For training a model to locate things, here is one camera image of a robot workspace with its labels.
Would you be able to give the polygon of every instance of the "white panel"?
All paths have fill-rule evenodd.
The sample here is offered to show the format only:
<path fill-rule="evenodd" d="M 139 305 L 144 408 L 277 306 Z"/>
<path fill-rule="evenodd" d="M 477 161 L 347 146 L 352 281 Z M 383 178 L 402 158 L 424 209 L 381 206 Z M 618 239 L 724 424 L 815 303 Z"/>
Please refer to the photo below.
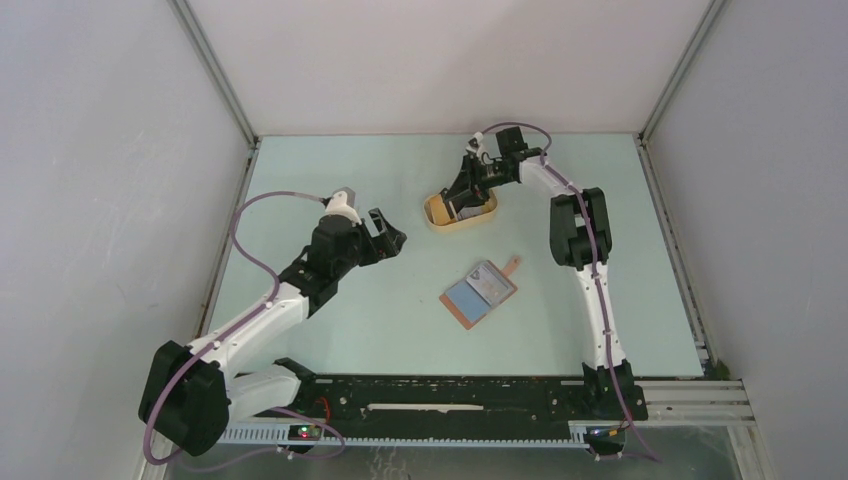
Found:
<path fill-rule="evenodd" d="M 247 149 L 164 0 L 4 2 L 0 478 L 127 479 Z"/>
<path fill-rule="evenodd" d="M 636 131 L 707 4 L 192 2 L 261 135 Z"/>
<path fill-rule="evenodd" d="M 653 140 L 780 478 L 846 478 L 848 2 L 730 2 Z"/>

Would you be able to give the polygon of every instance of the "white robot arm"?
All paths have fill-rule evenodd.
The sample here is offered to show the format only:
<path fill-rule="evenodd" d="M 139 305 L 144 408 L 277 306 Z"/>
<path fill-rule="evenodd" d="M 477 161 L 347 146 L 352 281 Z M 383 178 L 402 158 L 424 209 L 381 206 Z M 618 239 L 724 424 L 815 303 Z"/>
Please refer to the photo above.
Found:
<path fill-rule="evenodd" d="M 353 267 L 397 256 L 406 241 L 406 235 L 386 222 L 378 209 L 369 212 L 377 228 L 372 237 L 356 213 L 354 199 L 348 188 L 324 199 L 325 214 L 312 232 L 312 242 L 280 273 L 280 288 L 273 298 L 272 289 L 243 314 L 188 345 L 168 342 L 159 348 L 139 406 L 142 421 L 147 422 L 174 373 L 198 354 L 197 363 L 167 396 L 154 425 L 191 455 L 211 448 L 228 423 L 294 400 L 300 380 L 279 361 L 258 372 L 239 374 L 262 347 L 330 300 Z M 222 332 L 234 328 L 222 338 Z"/>
<path fill-rule="evenodd" d="M 481 133 L 469 140 L 456 180 L 441 192 L 445 210 L 461 219 L 464 208 L 480 207 L 489 200 L 490 189 L 514 182 L 529 185 L 550 199 L 551 253 L 558 265 L 572 269 L 586 305 L 585 401 L 599 418 L 621 418 L 612 376 L 625 398 L 635 395 L 636 387 L 609 301 L 607 260 L 612 236 L 604 193 L 571 184 L 545 161 L 546 152 L 528 147 L 519 127 L 500 130 L 495 136 L 500 151 L 497 158 L 479 154 L 485 152 Z M 583 221 L 584 209 L 588 222 Z"/>
<path fill-rule="evenodd" d="M 519 165 L 519 178 L 521 183 L 533 187 L 534 190 L 541 193 L 545 198 L 557 198 L 560 196 L 571 197 L 575 193 L 563 184 L 562 175 L 558 175 L 556 167 L 547 164 L 542 165 L 542 157 L 531 157 Z M 606 302 L 607 320 L 610 328 L 610 342 L 612 344 L 612 361 L 609 365 L 606 354 L 606 327 L 604 325 L 603 312 L 601 310 L 601 298 L 609 297 L 609 286 L 607 281 L 607 264 L 606 262 L 597 262 L 595 271 L 600 278 L 603 286 L 602 292 L 598 292 L 595 288 L 594 278 L 592 277 L 592 268 L 584 265 L 582 269 L 575 269 L 574 273 L 577 277 L 578 288 L 583 295 L 583 301 L 586 305 L 586 339 L 583 344 L 583 361 L 591 369 L 612 368 L 621 365 L 624 361 L 624 349 L 621 347 L 621 342 L 618 340 L 618 334 L 615 328 L 615 319 L 613 318 L 610 302 Z"/>

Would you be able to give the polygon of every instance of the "light blue tabletop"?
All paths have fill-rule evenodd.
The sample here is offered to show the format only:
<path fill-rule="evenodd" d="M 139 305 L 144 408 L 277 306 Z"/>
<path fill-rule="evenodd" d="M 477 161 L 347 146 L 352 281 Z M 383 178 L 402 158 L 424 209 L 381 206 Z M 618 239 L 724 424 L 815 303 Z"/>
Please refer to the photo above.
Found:
<path fill-rule="evenodd" d="M 430 231 L 424 200 L 456 176 L 467 135 L 265 137 L 248 198 L 273 190 L 357 194 L 360 216 L 379 207 L 409 240 L 396 258 L 355 268 L 312 318 L 259 352 L 261 368 L 291 357 L 322 373 L 581 375 L 585 314 L 569 268 L 548 246 L 549 201 L 519 184 L 499 187 L 487 224 Z M 528 143 L 543 139 L 527 135 Z M 496 151 L 493 136 L 487 146 Z M 555 135 L 550 158 L 582 187 L 607 198 L 613 248 L 610 296 L 633 371 L 700 376 L 701 366 L 636 148 L 630 135 Z M 239 239 L 281 271 L 309 242 L 322 207 L 271 198 L 243 216 Z M 518 291 L 466 331 L 439 295 L 481 260 L 503 266 Z M 218 327 L 270 286 L 266 273 L 233 250 L 211 320 Z"/>

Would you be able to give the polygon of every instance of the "purple cable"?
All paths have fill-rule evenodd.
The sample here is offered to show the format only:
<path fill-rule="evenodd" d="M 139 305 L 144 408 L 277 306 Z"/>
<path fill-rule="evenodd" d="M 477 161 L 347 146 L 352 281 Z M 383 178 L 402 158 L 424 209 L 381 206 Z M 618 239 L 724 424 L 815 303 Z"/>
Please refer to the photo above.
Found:
<path fill-rule="evenodd" d="M 342 434 L 340 434 L 338 430 L 327 425 L 324 422 L 319 422 L 317 420 L 313 420 L 313 419 L 311 419 L 311 418 L 309 418 L 305 415 L 301 415 L 297 412 L 293 412 L 291 410 L 288 410 L 288 409 L 285 409 L 285 408 L 282 408 L 282 407 L 272 408 L 271 411 L 274 411 L 274 412 L 277 412 L 277 413 L 282 413 L 284 415 L 288 415 L 290 417 L 297 418 L 298 420 L 303 420 L 304 422 L 307 422 L 307 423 L 316 425 L 318 427 L 321 427 L 322 430 L 328 431 L 331 434 L 333 434 L 334 437 L 338 438 L 339 443 L 341 445 L 336 450 L 334 450 L 330 453 L 327 453 L 327 454 L 322 454 L 322 455 L 306 455 L 306 454 L 303 454 L 303 453 L 292 452 L 292 451 L 287 450 L 287 449 L 282 448 L 282 447 L 257 448 L 256 450 L 251 450 L 247 453 L 239 455 L 236 458 L 232 458 L 230 460 L 227 460 L 224 463 L 221 463 L 221 464 L 218 464 L 218 465 L 215 465 L 215 466 L 212 466 L 212 467 L 192 467 L 191 465 L 186 464 L 185 461 L 183 460 L 183 458 L 180 457 L 179 458 L 180 467 L 182 467 L 185 470 L 188 470 L 189 472 L 192 472 L 192 473 L 212 473 L 212 472 L 217 472 L 219 470 L 223 470 L 223 469 L 230 467 L 232 465 L 235 465 L 236 463 L 239 463 L 242 460 L 246 460 L 248 458 L 255 457 L 257 455 L 264 455 L 266 453 L 286 453 L 288 455 L 298 457 L 298 458 L 304 458 L 304 459 L 307 459 L 307 460 L 326 460 L 328 458 L 333 458 L 333 457 L 336 457 L 338 455 L 341 455 L 341 453 L 344 452 L 345 448 L 347 448 L 344 437 L 342 436 Z"/>
<path fill-rule="evenodd" d="M 577 203 L 580 205 L 580 215 L 583 217 L 583 222 L 586 224 L 586 232 L 588 232 L 589 236 L 589 245 L 592 248 L 592 278 L 595 279 L 595 288 L 598 290 L 598 297 L 601 301 L 601 314 L 604 317 L 604 331 L 610 331 L 609 324 L 609 314 L 607 313 L 607 301 L 604 298 L 604 290 L 601 285 L 601 279 L 598 276 L 598 244 L 595 241 L 595 234 L 592 232 L 592 224 L 589 219 L 589 211 L 586 208 L 586 202 L 583 200 L 583 196 L 580 194 L 580 190 L 572 184 L 567 184 L 566 188 L 574 192 L 575 198 L 577 198 Z M 636 424 L 633 423 L 633 415 L 630 414 L 630 409 L 627 408 L 627 404 L 624 402 L 624 395 L 621 393 L 621 386 L 618 384 L 618 377 L 615 375 L 615 370 L 613 369 L 613 360 L 612 360 L 612 343 L 610 343 L 609 335 L 606 336 L 606 345 L 607 345 L 607 363 L 609 364 L 610 370 L 612 370 L 610 377 L 612 378 L 612 386 L 613 390 L 615 390 L 615 396 L 618 397 L 618 403 L 621 405 L 621 410 L 624 412 L 624 418 L 627 420 L 627 424 L 630 425 L 630 429 L 633 431 L 633 434 L 636 435 L 636 438 L 639 439 L 639 443 L 642 444 L 642 448 L 644 448 L 648 454 L 643 455 L 642 458 L 647 457 L 650 460 L 653 460 L 658 463 L 662 463 L 662 459 L 659 455 L 654 452 L 653 449 L 648 445 L 648 442 L 645 441 L 645 438 L 642 436 L 642 433 L 636 427 Z M 610 455 L 611 457 L 619 458 L 618 455 Z"/>
<path fill-rule="evenodd" d="M 581 195 L 580 189 L 575 187 L 574 184 L 572 184 L 571 181 L 568 178 L 566 178 L 564 175 L 559 173 L 559 171 L 557 171 L 556 168 L 554 168 L 553 165 L 548 164 L 547 161 L 545 160 L 545 157 L 547 156 L 547 153 L 548 153 L 548 149 L 553 144 L 553 138 L 551 138 L 551 135 L 548 132 L 546 132 L 545 130 L 543 130 L 543 129 L 535 126 L 535 125 L 531 125 L 529 123 L 500 122 L 500 123 L 496 123 L 496 124 L 486 128 L 485 130 L 483 130 L 480 133 L 483 133 L 485 135 L 486 133 L 491 132 L 492 130 L 494 130 L 496 128 L 507 127 L 507 126 L 517 126 L 517 127 L 530 128 L 532 130 L 535 130 L 535 131 L 541 133 L 542 135 L 545 136 L 545 138 L 548 139 L 547 145 L 545 145 L 545 148 L 542 149 L 542 155 L 540 155 L 540 161 L 542 163 L 542 166 L 545 168 L 545 170 L 547 170 L 560 183 L 562 183 L 565 188 L 571 190 L 575 194 L 575 197 L 577 198 L 577 203 L 580 205 L 580 215 L 583 217 L 583 222 L 586 225 L 586 231 L 589 234 L 589 244 L 592 248 L 592 278 L 595 279 L 595 288 L 598 289 L 598 297 L 600 298 L 600 301 L 601 301 L 601 314 L 604 317 L 604 330 L 609 332 L 610 331 L 610 324 L 609 324 L 609 313 L 607 313 L 607 302 L 606 302 L 606 299 L 604 298 L 604 291 L 603 291 L 603 287 L 601 285 L 601 280 L 598 277 L 598 268 L 597 268 L 598 244 L 595 240 L 595 235 L 592 232 L 591 221 L 589 220 L 589 211 L 586 208 L 586 202 L 583 201 L 583 196 Z M 606 354 L 607 354 L 607 362 L 609 363 L 610 370 L 613 370 L 613 367 L 612 367 L 612 364 L 613 364 L 612 344 L 610 343 L 610 337 L 609 336 L 606 337 Z M 618 377 L 615 375 L 615 370 L 612 371 L 612 374 L 610 376 L 612 377 L 612 386 L 613 386 L 613 389 L 615 390 L 615 396 L 618 397 L 618 403 L 619 403 L 619 405 L 621 405 L 621 410 L 624 411 L 624 418 L 627 420 L 628 425 L 630 425 L 630 429 L 633 430 L 633 434 L 636 435 L 636 438 L 639 439 L 639 443 L 642 444 L 642 448 L 644 448 L 648 452 L 647 455 L 636 454 L 636 453 L 633 453 L 633 454 L 627 453 L 627 454 L 622 454 L 622 456 L 648 458 L 648 459 L 653 460 L 655 462 L 662 462 L 662 459 L 660 458 L 660 456 L 657 455 L 653 451 L 653 449 L 651 449 L 650 446 L 648 446 L 648 442 L 645 441 L 645 438 L 642 437 L 642 433 L 639 432 L 639 429 L 636 428 L 636 425 L 633 423 L 633 415 L 630 414 L 630 409 L 627 408 L 627 404 L 624 402 L 624 395 L 621 393 L 621 386 L 618 384 Z M 610 460 L 619 458 L 618 455 L 609 455 L 609 457 L 613 457 L 613 458 L 609 458 Z"/>
<path fill-rule="evenodd" d="M 320 197 L 316 197 L 314 195 L 309 195 L 309 194 L 306 194 L 306 193 L 298 193 L 298 192 L 290 192 L 290 191 L 263 193 L 262 195 L 257 195 L 255 197 L 251 198 L 250 200 L 245 202 L 244 205 L 242 205 L 238 210 L 236 210 L 235 215 L 233 215 L 233 221 L 230 225 L 230 238 L 232 239 L 233 246 L 236 248 L 236 250 L 238 250 L 238 252 L 240 254 L 242 254 L 242 256 L 244 256 L 244 258 L 246 258 L 248 261 L 250 261 L 254 265 L 261 268 L 262 270 L 268 272 L 269 275 L 271 275 L 271 278 L 274 281 L 274 286 L 271 289 L 271 296 L 268 297 L 269 299 L 275 298 L 277 296 L 277 293 L 280 291 L 280 280 L 277 278 L 277 274 L 274 273 L 274 270 L 271 267 L 262 263 L 261 261 L 259 261 L 259 259 L 257 259 L 253 255 L 247 253 L 244 250 L 244 248 L 242 248 L 241 244 L 239 243 L 238 239 L 236 238 L 236 231 L 238 230 L 238 224 L 241 221 L 241 215 L 242 215 L 242 213 L 244 213 L 244 211 L 247 209 L 247 207 L 253 205 L 254 203 L 256 203 L 259 200 L 262 200 L 264 198 L 280 197 L 280 196 L 298 197 L 298 198 L 303 198 L 303 199 L 306 199 L 306 200 L 313 200 L 313 201 L 316 201 L 318 203 L 323 204 L 322 199 Z M 197 361 L 200 360 L 200 358 L 203 355 L 206 355 L 210 350 L 212 350 L 214 342 L 226 340 L 227 337 L 229 337 L 230 335 L 233 334 L 233 332 L 235 332 L 236 330 L 243 327 L 245 324 L 247 324 L 247 322 L 253 320 L 253 318 L 256 317 L 256 315 L 258 315 L 259 312 L 261 312 L 263 310 L 265 310 L 264 304 L 257 305 L 257 307 L 254 308 L 253 310 L 251 310 L 247 315 L 245 315 L 244 318 L 242 318 L 241 320 L 239 320 L 238 322 L 233 324 L 233 326 L 231 326 L 230 328 L 221 332 L 220 335 L 215 337 L 215 340 L 206 344 L 206 346 L 204 346 L 203 348 L 198 350 L 197 353 L 195 353 L 185 364 L 183 364 L 183 366 L 180 367 L 179 370 L 177 370 L 177 372 L 174 374 L 174 376 L 171 377 L 171 379 L 165 385 L 165 388 L 162 389 L 162 393 L 159 394 L 159 398 L 156 399 L 156 403 L 153 404 L 153 408 L 150 410 L 150 415 L 147 418 L 147 425 L 145 425 L 145 427 L 144 427 L 144 443 L 142 444 L 142 452 L 144 453 L 144 458 L 147 459 L 147 461 L 150 464 L 152 464 L 152 465 L 163 465 L 165 463 L 170 462 L 171 460 L 176 458 L 177 455 L 182 453 L 182 449 L 177 448 L 176 450 L 171 452 L 171 454 L 168 455 L 165 458 L 156 458 L 156 457 L 153 456 L 153 452 L 151 451 L 151 447 L 150 447 L 150 443 L 153 440 L 153 426 L 156 424 L 156 419 L 159 418 L 159 412 L 162 411 L 162 406 L 165 404 L 165 400 L 168 398 L 168 395 L 171 394 L 171 392 L 174 390 L 174 387 L 177 385 L 177 383 L 179 383 L 180 380 L 182 380 L 182 378 L 185 376 L 186 372 L 195 363 L 197 363 Z"/>

